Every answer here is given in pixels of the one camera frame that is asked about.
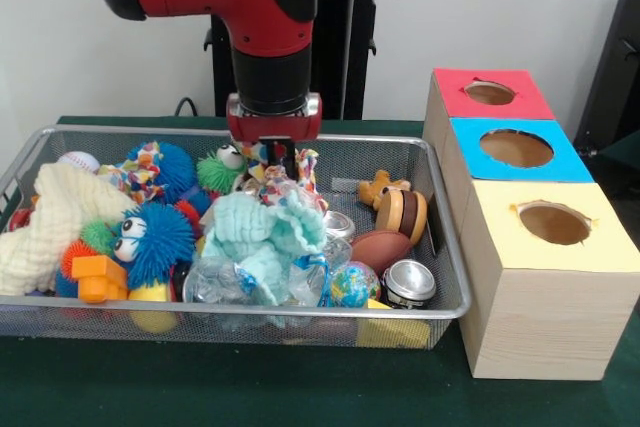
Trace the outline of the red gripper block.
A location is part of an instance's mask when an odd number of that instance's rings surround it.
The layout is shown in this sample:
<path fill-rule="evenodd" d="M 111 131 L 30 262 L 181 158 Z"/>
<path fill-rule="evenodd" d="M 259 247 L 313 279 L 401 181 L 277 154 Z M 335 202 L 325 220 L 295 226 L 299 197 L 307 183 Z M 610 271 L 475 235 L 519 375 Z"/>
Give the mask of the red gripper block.
<path fill-rule="evenodd" d="M 294 142 L 314 140 L 320 133 L 322 100 L 318 93 L 310 93 L 298 111 L 287 115 L 264 116 L 251 113 L 241 103 L 237 93 L 227 100 L 227 122 L 231 136 L 236 141 L 259 142 L 263 139 L 290 139 L 283 141 L 285 156 L 283 166 L 290 179 L 296 178 L 296 149 Z M 267 165 L 277 164 L 274 141 L 266 141 Z"/>

